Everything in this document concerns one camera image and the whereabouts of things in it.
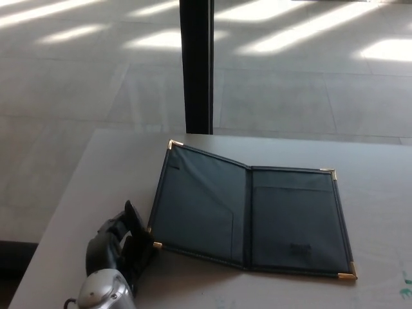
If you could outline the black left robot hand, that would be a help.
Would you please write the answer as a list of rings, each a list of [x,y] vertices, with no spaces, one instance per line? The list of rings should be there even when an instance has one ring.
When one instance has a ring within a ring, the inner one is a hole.
[[[152,235],[146,231],[142,219],[131,203],[108,219],[92,238],[86,250],[86,274],[102,269],[118,270],[126,279],[132,293],[137,291],[137,281],[156,257]]]

